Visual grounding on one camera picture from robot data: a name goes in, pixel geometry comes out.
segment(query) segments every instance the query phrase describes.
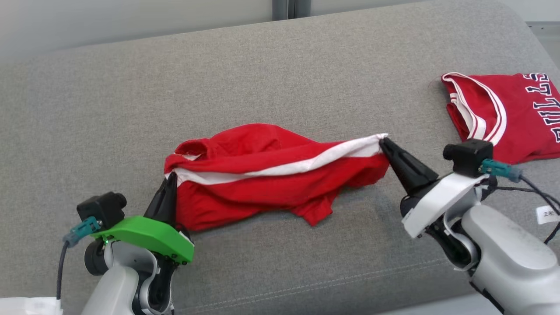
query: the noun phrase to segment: gray robot arm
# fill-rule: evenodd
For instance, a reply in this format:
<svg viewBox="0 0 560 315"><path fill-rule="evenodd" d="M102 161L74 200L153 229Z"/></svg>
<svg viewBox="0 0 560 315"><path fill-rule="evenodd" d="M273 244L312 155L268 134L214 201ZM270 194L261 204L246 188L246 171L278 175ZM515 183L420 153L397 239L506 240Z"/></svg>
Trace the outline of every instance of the gray robot arm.
<svg viewBox="0 0 560 315"><path fill-rule="evenodd" d="M482 205L492 158L489 142L470 140L450 148L455 162L438 175L389 139L381 148L407 191L400 208L411 237L435 238L455 269L505 315L560 314L560 267L554 252L537 237L493 208Z"/></svg>
<svg viewBox="0 0 560 315"><path fill-rule="evenodd" d="M161 271L152 252L126 242L109 242L105 245L104 261L108 270L82 315L161 315L172 309L170 287L161 307L153 309L148 302L150 284Z"/></svg>
<svg viewBox="0 0 560 315"><path fill-rule="evenodd" d="M560 267L537 237L485 205L461 221L480 248L470 282L506 315L560 314Z"/></svg>

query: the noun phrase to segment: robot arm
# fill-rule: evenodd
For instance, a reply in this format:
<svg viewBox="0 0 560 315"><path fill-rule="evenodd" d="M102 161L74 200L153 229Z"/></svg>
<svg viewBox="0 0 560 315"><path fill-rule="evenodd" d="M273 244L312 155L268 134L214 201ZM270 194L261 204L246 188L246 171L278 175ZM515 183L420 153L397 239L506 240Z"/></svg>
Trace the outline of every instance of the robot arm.
<svg viewBox="0 0 560 315"><path fill-rule="evenodd" d="M102 278L82 315L173 314L171 278L194 254L188 232L175 225L176 185L171 173L144 216L125 218L121 209L126 202L119 194L78 205L82 220L93 216L104 227L92 234L95 240L84 256L87 270Z"/></svg>
<svg viewBox="0 0 560 315"><path fill-rule="evenodd" d="M407 196L400 204L411 237L427 233L440 244L455 269L506 315L560 314L560 267L554 252L498 211L480 202L481 189L497 185L481 174L492 145L470 140L448 146L454 171L438 175L390 139L381 148Z"/></svg>

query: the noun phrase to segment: couch seam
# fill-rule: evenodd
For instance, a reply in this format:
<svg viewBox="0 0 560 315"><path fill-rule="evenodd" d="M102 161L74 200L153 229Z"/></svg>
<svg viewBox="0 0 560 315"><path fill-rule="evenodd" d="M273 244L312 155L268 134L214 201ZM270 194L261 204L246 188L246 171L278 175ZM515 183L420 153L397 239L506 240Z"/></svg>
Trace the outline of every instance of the couch seam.
<svg viewBox="0 0 560 315"><path fill-rule="evenodd" d="M347 276L347 277L332 279L332 280L326 280L326 281L316 282L316 283L313 283L313 284L294 286L294 287L288 288L288 289L282 289L282 290L277 290L277 291L267 292L267 293L260 293L260 294L255 294L255 295L251 295L251 296L248 296L248 297L242 297L242 298L231 299L231 300L226 300L226 301L221 301L221 302L215 302L215 303L210 303L210 304L205 304L205 305L199 305L199 306L195 306L195 307L187 307L187 308L183 308L183 310L193 310L193 309L197 309L197 308L210 307L210 306L214 306L214 305L231 303L231 302L236 302L236 301L240 301L240 300L258 298L258 297L263 297L263 296L266 296L266 295L271 295L271 294L276 294L276 293L281 293L281 292L286 292L286 291L291 291L291 290L308 288L310 286L327 284L327 283L330 283L330 282L344 281L344 280L355 278L355 277L361 277L361 276L372 275L372 274L379 274L379 273L382 273L382 272L400 270L400 269L410 268L410 267L417 267L417 266L426 265L426 264L433 263L433 262L438 262L438 261L443 261L443 259L430 260L430 261L426 261L426 262L422 262L422 263L416 263L416 264L406 265L406 266L401 266L401 267L396 267L396 268L388 268L388 269L383 269L383 270L364 272L364 273L358 274L358 275Z"/></svg>

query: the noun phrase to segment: white wall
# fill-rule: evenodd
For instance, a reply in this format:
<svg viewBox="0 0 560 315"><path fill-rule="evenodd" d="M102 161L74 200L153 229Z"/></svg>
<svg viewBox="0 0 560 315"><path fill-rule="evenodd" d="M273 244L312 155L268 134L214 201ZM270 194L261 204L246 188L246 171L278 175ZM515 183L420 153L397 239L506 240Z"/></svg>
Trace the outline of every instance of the white wall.
<svg viewBox="0 0 560 315"><path fill-rule="evenodd" d="M390 6L421 0L311 0L311 15L322 15L364 8ZM559 21L560 0L499 0L525 21Z"/></svg>
<svg viewBox="0 0 560 315"><path fill-rule="evenodd" d="M271 20L271 0L0 0L0 58Z"/></svg>

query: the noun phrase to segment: cable connector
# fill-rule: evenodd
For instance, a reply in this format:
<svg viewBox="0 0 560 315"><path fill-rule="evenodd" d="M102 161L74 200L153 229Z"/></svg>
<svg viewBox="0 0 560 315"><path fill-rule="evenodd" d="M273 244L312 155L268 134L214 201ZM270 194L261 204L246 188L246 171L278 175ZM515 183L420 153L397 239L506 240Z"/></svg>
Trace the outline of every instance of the cable connector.
<svg viewBox="0 0 560 315"><path fill-rule="evenodd" d="M99 231L102 225L103 222L98 221L94 216L90 216L80 224L74 226L74 228L70 230L70 233L62 238L62 241L68 242L69 248L74 247L82 238Z"/></svg>
<svg viewBox="0 0 560 315"><path fill-rule="evenodd" d="M505 177L514 183L520 182L523 174L523 171L519 168L491 159L483 160L478 171L483 174Z"/></svg>

